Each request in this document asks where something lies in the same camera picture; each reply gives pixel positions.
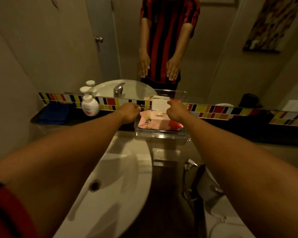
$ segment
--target folded blue towel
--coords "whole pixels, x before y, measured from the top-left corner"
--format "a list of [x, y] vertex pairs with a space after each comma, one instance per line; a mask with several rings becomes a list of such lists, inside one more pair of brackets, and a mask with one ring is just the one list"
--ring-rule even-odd
[[68, 113], [72, 104], [51, 102], [38, 118], [39, 124], [63, 125], [67, 121]]

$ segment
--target sink basin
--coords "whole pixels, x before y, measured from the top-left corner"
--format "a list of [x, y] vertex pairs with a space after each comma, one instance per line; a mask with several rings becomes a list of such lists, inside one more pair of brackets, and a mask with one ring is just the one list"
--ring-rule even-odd
[[147, 143], [115, 136], [54, 238], [119, 237], [143, 208], [151, 177]]
[[123, 93], [120, 98], [139, 100], [144, 99], [145, 97], [157, 95], [155, 90], [147, 84], [135, 80], [120, 79], [97, 85], [97, 96], [114, 97], [114, 88], [123, 82], [125, 85], [123, 86]]

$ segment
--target forearm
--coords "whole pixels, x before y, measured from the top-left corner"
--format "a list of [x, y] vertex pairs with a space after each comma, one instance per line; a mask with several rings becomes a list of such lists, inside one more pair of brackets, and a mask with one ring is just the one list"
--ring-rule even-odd
[[139, 52], [147, 52], [148, 40], [151, 28], [151, 21], [147, 18], [142, 18], [140, 23], [140, 43]]
[[51, 237], [121, 125], [119, 113], [47, 136], [0, 162], [0, 182], [24, 204], [41, 237]]
[[183, 24], [180, 31], [179, 39], [177, 42], [177, 46], [174, 52], [174, 56], [178, 57], [179, 59], [183, 57], [184, 53], [187, 50], [192, 31], [193, 31], [192, 24], [190, 23]]
[[235, 210], [258, 237], [298, 237], [298, 170], [192, 115], [184, 126]]

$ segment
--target faucet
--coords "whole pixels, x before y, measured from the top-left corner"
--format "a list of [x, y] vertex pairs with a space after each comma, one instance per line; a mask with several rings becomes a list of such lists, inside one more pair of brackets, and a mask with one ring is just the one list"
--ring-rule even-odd
[[123, 94], [123, 85], [125, 83], [122, 82], [120, 84], [118, 84], [115, 88], [114, 88], [114, 98], [120, 98], [121, 95]]

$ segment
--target red sleeve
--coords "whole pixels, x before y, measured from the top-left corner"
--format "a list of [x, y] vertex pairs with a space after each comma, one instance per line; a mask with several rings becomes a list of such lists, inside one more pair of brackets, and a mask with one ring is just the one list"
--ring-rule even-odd
[[193, 37], [194, 29], [200, 15], [200, 2], [199, 0], [188, 0], [186, 3], [186, 12], [184, 14], [183, 23], [190, 23], [193, 25], [191, 37]]
[[20, 201], [0, 184], [0, 238], [37, 238], [32, 220]]
[[152, 21], [155, 0], [143, 0], [140, 11], [140, 19], [147, 18]]

